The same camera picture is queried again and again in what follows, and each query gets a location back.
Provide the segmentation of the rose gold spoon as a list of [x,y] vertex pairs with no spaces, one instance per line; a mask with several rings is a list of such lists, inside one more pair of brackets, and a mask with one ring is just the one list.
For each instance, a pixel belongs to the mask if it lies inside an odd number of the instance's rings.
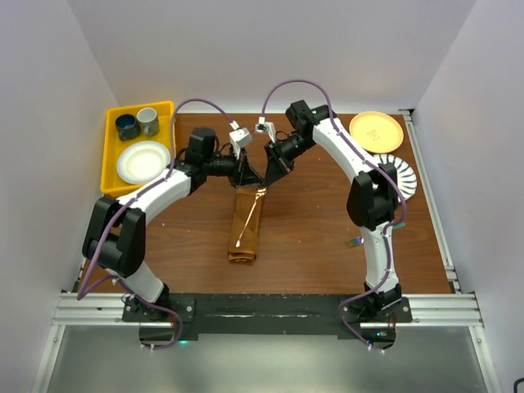
[[242,238],[244,236],[244,233],[247,229],[247,226],[249,224],[249,222],[251,221],[251,217],[255,211],[255,208],[258,204],[258,201],[259,199],[261,199],[268,191],[268,188],[267,187],[258,187],[255,191],[255,195],[254,195],[254,200],[253,200],[253,203],[252,203],[252,206],[251,206],[251,209],[249,211],[249,214],[247,215],[247,218],[246,218],[246,221],[244,223],[244,226],[240,232],[240,234],[238,235],[238,238],[237,238],[237,241],[235,243],[235,247],[238,248],[241,243],[242,243]]

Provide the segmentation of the brown cloth napkin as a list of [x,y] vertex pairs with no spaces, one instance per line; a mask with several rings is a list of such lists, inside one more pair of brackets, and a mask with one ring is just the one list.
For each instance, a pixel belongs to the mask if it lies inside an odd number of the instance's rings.
[[233,220],[228,241],[228,262],[232,264],[253,264],[259,248],[259,228],[261,221],[264,196],[259,199],[241,245],[236,248],[235,243],[240,234],[247,215],[251,209],[257,187],[240,187],[237,190],[233,207]]

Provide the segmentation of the iridescent fork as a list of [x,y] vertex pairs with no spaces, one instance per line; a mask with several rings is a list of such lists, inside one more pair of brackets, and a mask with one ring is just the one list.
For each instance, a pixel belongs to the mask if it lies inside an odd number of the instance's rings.
[[[393,227],[393,229],[403,228],[404,226],[405,226],[405,223],[397,224]],[[353,237],[348,240],[348,243],[350,246],[360,246],[364,244],[364,238],[363,237]]]

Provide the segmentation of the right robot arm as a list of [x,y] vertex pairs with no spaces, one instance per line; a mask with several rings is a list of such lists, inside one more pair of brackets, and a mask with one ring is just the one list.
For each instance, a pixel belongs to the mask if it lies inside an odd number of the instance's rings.
[[264,147],[268,160],[264,185],[292,172],[296,158],[314,146],[333,158],[350,182],[346,211],[360,229],[366,259],[364,293],[342,301],[339,312],[343,319],[353,316],[361,322],[385,322],[402,299],[392,232],[399,223],[395,211],[405,207],[405,199],[398,188],[396,168],[358,147],[328,105],[311,109],[303,101],[294,102],[286,116],[293,130],[284,139],[277,137],[275,126],[264,117],[255,126],[256,132],[270,138]]

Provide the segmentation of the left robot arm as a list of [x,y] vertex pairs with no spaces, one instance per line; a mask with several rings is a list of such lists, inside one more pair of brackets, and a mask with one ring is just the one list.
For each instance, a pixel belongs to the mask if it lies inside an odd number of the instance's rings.
[[103,196],[93,207],[82,246],[90,269],[102,267],[141,303],[151,321],[173,318],[169,288],[145,261],[147,225],[161,211],[194,193],[208,177],[226,177],[234,187],[261,183],[251,167],[246,146],[253,137],[246,128],[229,134],[229,151],[216,147],[213,129],[195,128],[182,149],[160,175],[119,200]]

